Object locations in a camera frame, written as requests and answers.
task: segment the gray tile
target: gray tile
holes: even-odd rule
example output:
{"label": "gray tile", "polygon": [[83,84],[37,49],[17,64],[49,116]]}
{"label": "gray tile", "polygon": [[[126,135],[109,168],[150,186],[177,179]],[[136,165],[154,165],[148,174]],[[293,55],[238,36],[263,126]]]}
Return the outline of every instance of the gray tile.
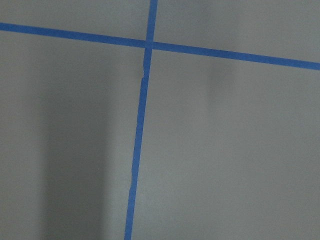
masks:
{"label": "gray tile", "polygon": [[148,0],[3,0],[0,22],[145,39]]}
{"label": "gray tile", "polygon": [[154,51],[132,239],[319,239],[319,79]]}
{"label": "gray tile", "polygon": [[155,41],[320,62],[318,0],[159,0]]}
{"label": "gray tile", "polygon": [[0,32],[2,239],[123,239],[143,49]]}

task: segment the gray surface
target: gray surface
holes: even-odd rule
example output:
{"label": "gray surface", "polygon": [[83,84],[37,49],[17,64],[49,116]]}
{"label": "gray surface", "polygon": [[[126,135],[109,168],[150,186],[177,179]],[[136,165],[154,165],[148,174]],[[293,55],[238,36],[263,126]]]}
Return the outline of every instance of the gray surface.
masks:
{"label": "gray surface", "polygon": [[144,40],[148,0],[1,0],[0,22]]}
{"label": "gray surface", "polygon": [[0,239],[123,239],[143,49],[0,39]]}
{"label": "gray surface", "polygon": [[159,0],[154,39],[320,62],[319,0]]}
{"label": "gray surface", "polygon": [[154,51],[132,239],[319,239],[319,79]]}

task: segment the blue tape line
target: blue tape line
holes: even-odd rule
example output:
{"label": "blue tape line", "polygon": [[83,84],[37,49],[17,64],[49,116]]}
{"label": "blue tape line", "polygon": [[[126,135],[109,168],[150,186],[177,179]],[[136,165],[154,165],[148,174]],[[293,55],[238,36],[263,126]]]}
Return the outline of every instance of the blue tape line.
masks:
{"label": "blue tape line", "polygon": [[176,53],[195,54],[224,59],[235,59],[256,63],[273,64],[281,66],[289,66],[302,69],[320,70],[319,62],[301,61],[281,57],[263,56],[249,53],[241,53],[234,51],[216,50],[203,47],[185,46],[170,43],[154,42],[153,49],[170,51]]}
{"label": "blue tape line", "polygon": [[11,24],[11,23],[3,23],[3,22],[0,22],[0,30],[8,31],[8,32],[56,37],[56,38],[63,38],[63,39],[74,39],[74,40],[83,40],[83,41],[97,42],[97,43],[104,43],[104,44],[130,46],[130,47],[137,47],[137,48],[145,47],[144,40],[91,34],[91,33],[77,32],[77,31],[58,30],[58,29],[43,28],[43,27],[36,27],[36,26],[17,25],[17,24]]}
{"label": "blue tape line", "polygon": [[[147,35],[153,36],[154,30],[155,29],[153,28],[150,31],[148,31]],[[11,24],[11,23],[3,23],[3,22],[0,22],[0,31],[34,34],[34,35],[41,35],[41,36],[48,36],[48,37],[74,39],[74,40],[82,40],[82,41],[97,42],[97,43],[104,43],[104,44],[137,47],[137,48],[146,48],[147,45],[150,44],[148,42],[149,36],[147,36],[146,41],[144,41],[144,40],[138,40],[138,39],[132,39],[132,38],[91,34],[91,33],[77,32],[77,31],[66,31],[66,30],[58,30],[58,29],[35,27],[35,26],[17,25],[17,24]],[[185,45],[170,44],[170,43],[163,43],[163,42],[153,42],[152,48],[155,50],[162,50],[162,51],[169,51],[169,52],[176,52],[176,53],[195,54],[195,55],[202,55],[202,56],[208,56],[208,57],[242,60],[242,61],[248,61],[248,62],[281,65],[281,66],[288,66],[288,67],[302,68],[302,69],[320,70],[320,62],[302,61],[302,60],[295,60],[295,59],[288,59],[288,58],[281,58],[281,57],[256,55],[256,54],[250,54],[250,53],[217,50],[217,49],[195,47],[195,46],[185,46]]]}
{"label": "blue tape line", "polygon": [[135,130],[135,140],[134,140],[133,159],[132,159],[132,168],[131,168],[131,187],[129,190],[128,207],[126,212],[124,240],[131,240],[133,223],[134,223],[136,193],[137,193],[137,186],[138,186],[138,173],[139,173],[141,145],[142,145],[142,137],[143,137],[144,121],[145,121],[145,113],[146,113],[152,48],[153,48],[153,40],[155,35],[157,6],[158,6],[158,0],[150,0],[149,17],[148,17],[148,25],[147,25],[147,31],[146,31],[145,49],[144,49],[144,57],[143,57],[143,78],[141,80],[141,86],[140,86],[138,116],[137,116],[136,130]]}

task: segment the gray floor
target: gray floor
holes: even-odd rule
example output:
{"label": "gray floor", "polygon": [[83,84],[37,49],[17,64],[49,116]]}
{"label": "gray floor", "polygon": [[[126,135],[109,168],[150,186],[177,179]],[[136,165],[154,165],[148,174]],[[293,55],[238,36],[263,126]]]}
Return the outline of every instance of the gray floor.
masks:
{"label": "gray floor", "polygon": [[317,239],[319,79],[154,51],[132,239]]}
{"label": "gray floor", "polygon": [[[148,0],[0,22],[144,40]],[[318,0],[159,0],[154,40],[320,62]],[[0,31],[0,239],[124,238],[143,48]],[[132,240],[320,238],[320,71],[154,50]]]}

